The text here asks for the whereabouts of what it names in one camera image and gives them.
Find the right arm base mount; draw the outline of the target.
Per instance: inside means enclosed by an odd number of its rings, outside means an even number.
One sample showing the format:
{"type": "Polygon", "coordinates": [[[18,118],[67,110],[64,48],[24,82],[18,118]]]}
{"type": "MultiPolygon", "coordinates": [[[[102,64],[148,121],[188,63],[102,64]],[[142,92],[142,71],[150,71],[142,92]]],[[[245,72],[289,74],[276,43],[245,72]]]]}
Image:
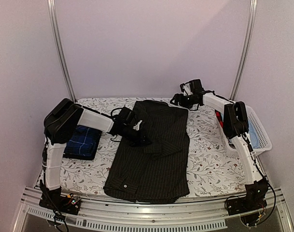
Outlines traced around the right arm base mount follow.
{"type": "Polygon", "coordinates": [[[224,202],[224,207],[228,214],[236,215],[258,210],[267,206],[266,193],[268,183],[266,180],[254,181],[253,184],[245,185],[245,197],[228,197],[224,202]]]}

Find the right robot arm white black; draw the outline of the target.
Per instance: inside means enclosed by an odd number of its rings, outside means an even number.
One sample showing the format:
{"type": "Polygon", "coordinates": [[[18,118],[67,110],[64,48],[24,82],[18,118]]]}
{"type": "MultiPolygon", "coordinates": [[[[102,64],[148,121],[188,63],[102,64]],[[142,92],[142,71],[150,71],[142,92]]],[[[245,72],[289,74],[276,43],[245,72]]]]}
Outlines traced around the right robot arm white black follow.
{"type": "Polygon", "coordinates": [[[217,95],[213,90],[205,90],[200,79],[180,84],[170,103],[193,111],[193,106],[208,106],[221,113],[222,130],[235,146],[245,172],[245,189],[248,196],[242,199],[242,207],[252,211],[260,204],[269,189],[268,180],[258,167],[257,155],[252,147],[246,105],[242,101],[232,101],[217,95]]]}

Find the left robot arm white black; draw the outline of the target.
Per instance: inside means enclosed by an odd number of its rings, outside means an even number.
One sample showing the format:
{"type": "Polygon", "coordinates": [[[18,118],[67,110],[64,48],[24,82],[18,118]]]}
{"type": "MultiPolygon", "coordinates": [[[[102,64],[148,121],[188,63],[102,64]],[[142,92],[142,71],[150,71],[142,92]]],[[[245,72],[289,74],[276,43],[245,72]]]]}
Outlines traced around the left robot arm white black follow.
{"type": "Polygon", "coordinates": [[[143,121],[133,110],[122,107],[118,114],[104,114],[63,99],[44,119],[45,143],[42,153],[43,184],[49,191],[59,189],[63,153],[77,126],[119,135],[131,146],[148,146],[152,142],[143,129],[143,121]]]}

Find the black pinstriped long sleeve shirt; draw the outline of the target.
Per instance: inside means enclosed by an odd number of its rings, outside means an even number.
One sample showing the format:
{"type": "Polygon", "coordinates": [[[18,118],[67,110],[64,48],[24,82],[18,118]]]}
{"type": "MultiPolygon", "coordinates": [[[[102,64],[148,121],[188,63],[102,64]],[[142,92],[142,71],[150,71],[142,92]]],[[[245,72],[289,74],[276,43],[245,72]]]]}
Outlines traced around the black pinstriped long sleeve shirt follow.
{"type": "Polygon", "coordinates": [[[122,138],[104,193],[117,199],[146,203],[173,203],[188,195],[188,110],[144,100],[135,102],[133,111],[142,120],[142,128],[152,143],[132,147],[122,138]]]}

